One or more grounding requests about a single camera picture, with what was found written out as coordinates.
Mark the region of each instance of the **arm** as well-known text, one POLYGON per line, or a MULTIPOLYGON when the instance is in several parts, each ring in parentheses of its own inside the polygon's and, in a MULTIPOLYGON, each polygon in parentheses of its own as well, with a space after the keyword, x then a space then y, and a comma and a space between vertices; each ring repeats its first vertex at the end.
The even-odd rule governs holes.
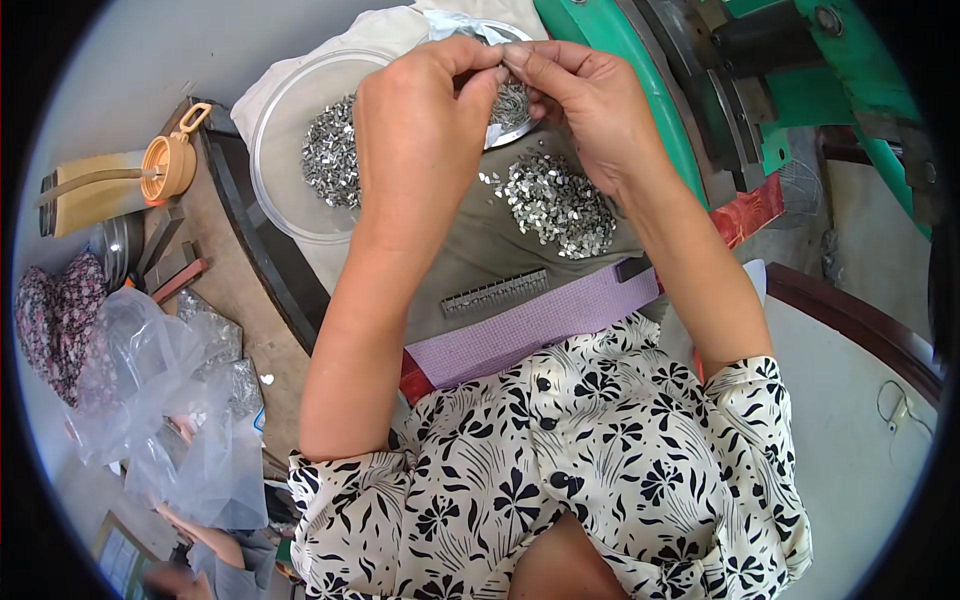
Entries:
POLYGON ((670 162, 633 67, 570 42, 508 44, 530 112, 573 135, 590 180, 616 198, 704 362, 704 375, 770 356, 750 279, 670 162))
POLYGON ((210 550, 213 550, 217 558, 224 563, 237 568, 247 568, 247 564, 243 560, 243 551, 240 549, 240 543, 230 534, 219 529, 203 527, 197 523, 188 521, 171 511, 165 502, 157 506, 156 511, 160 513, 163 518, 170 521, 171 524, 176 525, 190 534, 190 537, 194 540, 205 543, 210 550))
POLYGON ((407 308, 476 176, 501 46, 454 36, 368 76, 353 106, 363 209, 314 346, 300 404, 312 462, 384 447, 407 308), (479 72, 455 95, 453 78, 479 72))

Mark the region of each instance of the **green machine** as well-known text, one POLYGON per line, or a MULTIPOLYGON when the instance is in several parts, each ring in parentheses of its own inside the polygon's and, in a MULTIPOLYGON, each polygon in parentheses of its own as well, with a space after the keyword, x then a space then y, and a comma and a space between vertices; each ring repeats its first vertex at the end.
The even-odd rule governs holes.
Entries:
POLYGON ((942 206, 937 161, 906 82, 852 0, 534 4, 553 37, 633 65, 667 152, 708 209, 791 159, 786 129, 852 125, 929 237, 942 206))

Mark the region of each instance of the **plastic handle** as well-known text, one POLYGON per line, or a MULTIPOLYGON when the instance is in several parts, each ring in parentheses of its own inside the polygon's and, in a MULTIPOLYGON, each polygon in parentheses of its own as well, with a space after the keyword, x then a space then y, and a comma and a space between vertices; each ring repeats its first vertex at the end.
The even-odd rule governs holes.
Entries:
POLYGON ((206 102, 198 102, 197 104, 190 107, 190 110, 188 110, 186 114, 183 115, 183 118, 181 118, 180 120, 180 133, 195 132, 197 128, 200 126, 201 121, 203 121, 206 118, 206 116, 210 114, 211 110, 213 110, 213 106, 207 104, 206 102), (193 123, 191 123, 190 125, 187 125, 187 123, 190 121, 190 118, 193 117, 193 115, 196 114, 197 110, 200 108, 203 109, 203 112, 200 113, 200 116, 194 119, 193 123))

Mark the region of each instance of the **fingernail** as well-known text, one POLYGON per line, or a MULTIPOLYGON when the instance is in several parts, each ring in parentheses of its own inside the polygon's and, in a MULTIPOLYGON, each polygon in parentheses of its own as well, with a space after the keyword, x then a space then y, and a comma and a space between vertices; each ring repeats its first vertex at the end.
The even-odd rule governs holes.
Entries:
POLYGON ((503 47, 503 61, 514 69, 522 67, 530 57, 530 51, 515 43, 503 47))

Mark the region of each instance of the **floral blouse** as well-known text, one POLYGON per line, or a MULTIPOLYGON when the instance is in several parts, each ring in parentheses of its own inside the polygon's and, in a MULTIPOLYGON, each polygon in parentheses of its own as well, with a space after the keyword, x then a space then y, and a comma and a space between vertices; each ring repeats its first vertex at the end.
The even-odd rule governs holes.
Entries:
POLYGON ((777 363, 702 386, 634 314, 418 402, 389 451, 290 457, 308 598, 507 597, 570 511, 632 598, 774 598, 810 565, 777 363))

